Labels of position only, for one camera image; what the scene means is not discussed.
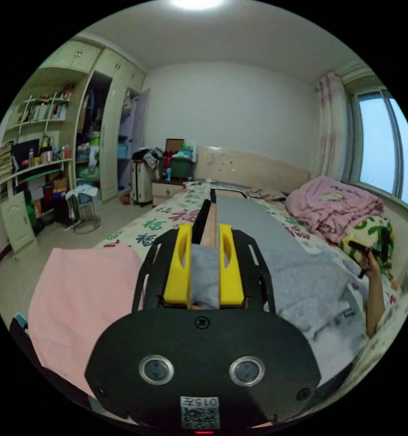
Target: pink towel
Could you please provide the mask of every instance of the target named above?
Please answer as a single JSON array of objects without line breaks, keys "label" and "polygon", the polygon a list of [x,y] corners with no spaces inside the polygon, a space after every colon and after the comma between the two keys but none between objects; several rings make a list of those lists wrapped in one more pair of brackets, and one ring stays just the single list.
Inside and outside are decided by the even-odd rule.
[{"label": "pink towel", "polygon": [[286,208],[311,233],[334,243],[342,240],[348,227],[384,211],[375,195],[324,176],[293,191]]},{"label": "pink towel", "polygon": [[84,375],[87,362],[102,332],[131,312],[141,264],[127,246],[53,249],[28,311],[43,367],[94,396]]}]

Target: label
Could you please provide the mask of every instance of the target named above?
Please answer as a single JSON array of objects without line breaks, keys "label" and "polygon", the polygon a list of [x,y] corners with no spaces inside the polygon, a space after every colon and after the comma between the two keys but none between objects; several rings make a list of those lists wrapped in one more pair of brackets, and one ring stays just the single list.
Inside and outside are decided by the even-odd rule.
[{"label": "label", "polygon": [[181,426],[190,429],[219,428],[219,398],[181,396]]}]

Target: white suitcase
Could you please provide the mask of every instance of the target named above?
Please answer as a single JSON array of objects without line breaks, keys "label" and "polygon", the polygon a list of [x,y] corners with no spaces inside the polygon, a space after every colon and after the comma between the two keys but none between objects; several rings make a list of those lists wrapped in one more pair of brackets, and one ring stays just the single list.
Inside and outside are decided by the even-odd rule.
[{"label": "white suitcase", "polygon": [[153,201],[153,170],[142,161],[133,161],[132,165],[133,203],[144,206]]}]

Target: floor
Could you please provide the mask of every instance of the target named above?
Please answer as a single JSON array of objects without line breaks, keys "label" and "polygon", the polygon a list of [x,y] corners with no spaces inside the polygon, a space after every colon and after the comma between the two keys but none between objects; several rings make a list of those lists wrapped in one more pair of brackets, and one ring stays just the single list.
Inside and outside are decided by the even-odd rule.
[{"label": "floor", "polygon": [[15,312],[27,314],[35,286],[53,248],[92,248],[150,209],[151,205],[143,208],[123,205],[119,199],[114,199],[97,211],[101,226],[95,231],[80,235],[52,224],[38,235],[37,245],[27,247],[17,257],[8,254],[0,263],[0,314],[7,328]]}]

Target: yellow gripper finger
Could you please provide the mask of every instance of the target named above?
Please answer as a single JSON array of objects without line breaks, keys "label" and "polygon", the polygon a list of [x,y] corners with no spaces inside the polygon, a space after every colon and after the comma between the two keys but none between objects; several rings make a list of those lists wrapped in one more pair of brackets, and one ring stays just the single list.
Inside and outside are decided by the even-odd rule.
[{"label": "yellow gripper finger", "polygon": [[178,229],[168,280],[163,294],[167,304],[191,305],[192,225],[181,224]]},{"label": "yellow gripper finger", "polygon": [[219,224],[219,307],[241,306],[243,302],[244,291],[231,226]]}]

